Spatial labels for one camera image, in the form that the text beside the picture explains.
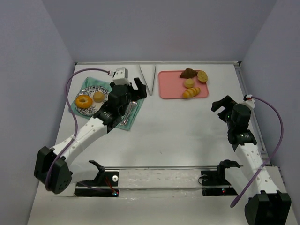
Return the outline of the metal tongs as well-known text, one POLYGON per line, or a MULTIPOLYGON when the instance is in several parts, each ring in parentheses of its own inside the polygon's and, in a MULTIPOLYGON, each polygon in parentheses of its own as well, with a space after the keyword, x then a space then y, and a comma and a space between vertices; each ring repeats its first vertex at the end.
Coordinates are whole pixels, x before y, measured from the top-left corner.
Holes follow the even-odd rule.
POLYGON ((150 96, 153 95, 154 83, 156 77, 156 64, 139 64, 138 65, 141 76, 145 82, 147 91, 150 96))

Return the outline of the orange bagel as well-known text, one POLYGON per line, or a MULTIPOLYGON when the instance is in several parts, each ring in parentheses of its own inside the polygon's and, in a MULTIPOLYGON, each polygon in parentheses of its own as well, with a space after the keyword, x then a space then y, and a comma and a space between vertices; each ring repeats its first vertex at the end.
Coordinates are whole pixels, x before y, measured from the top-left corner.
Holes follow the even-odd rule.
POLYGON ((92 106, 93 100, 89 95, 78 95, 75 99, 75 105, 79 108, 89 108, 92 106))

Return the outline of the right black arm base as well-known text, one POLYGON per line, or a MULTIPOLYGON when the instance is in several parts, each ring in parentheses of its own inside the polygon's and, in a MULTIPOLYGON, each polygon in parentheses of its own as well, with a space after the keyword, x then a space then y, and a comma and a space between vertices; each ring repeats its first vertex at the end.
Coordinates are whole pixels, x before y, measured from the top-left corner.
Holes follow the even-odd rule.
POLYGON ((208 196, 237 196, 231 184, 217 170, 204 170, 198 178, 202 186, 202 195, 208 196))

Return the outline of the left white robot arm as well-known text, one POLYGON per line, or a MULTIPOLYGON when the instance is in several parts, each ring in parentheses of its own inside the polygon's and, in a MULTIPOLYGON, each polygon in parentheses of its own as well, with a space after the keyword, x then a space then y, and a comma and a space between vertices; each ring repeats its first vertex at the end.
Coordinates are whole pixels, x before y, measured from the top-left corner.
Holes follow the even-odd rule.
POLYGON ((108 134, 122 120, 132 101, 147 97, 146 85, 134 78, 137 89, 126 79, 111 82, 108 100, 75 134, 61 143, 48 148, 42 147, 37 153, 34 176, 45 185, 47 191, 60 194, 70 184, 104 178, 105 169, 98 162, 89 160, 75 164, 74 160, 100 137, 108 134))

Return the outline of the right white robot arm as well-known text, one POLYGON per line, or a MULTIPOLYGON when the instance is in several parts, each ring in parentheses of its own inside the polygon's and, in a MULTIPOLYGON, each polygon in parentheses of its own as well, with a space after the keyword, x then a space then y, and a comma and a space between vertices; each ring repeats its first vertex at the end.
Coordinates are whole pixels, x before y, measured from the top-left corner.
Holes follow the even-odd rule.
POLYGON ((244 200, 244 214, 249 225, 284 225, 291 207, 288 193, 280 191, 269 175, 266 165, 276 154, 282 139, 266 160, 263 160, 257 141, 248 129, 251 112, 258 100, 253 95, 245 95, 242 103, 225 96, 212 104, 211 110, 217 111, 218 117, 227 124, 227 139, 240 162, 225 160, 218 166, 222 178, 233 186, 237 193, 230 207, 235 207, 244 200))

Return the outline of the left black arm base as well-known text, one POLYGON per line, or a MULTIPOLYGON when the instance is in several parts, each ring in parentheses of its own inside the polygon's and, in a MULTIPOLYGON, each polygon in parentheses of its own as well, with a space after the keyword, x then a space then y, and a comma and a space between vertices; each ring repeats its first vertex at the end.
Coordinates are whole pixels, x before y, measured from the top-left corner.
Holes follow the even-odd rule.
POLYGON ((106 170, 94 180, 80 181, 75 186, 77 197, 118 197, 119 171, 106 170))

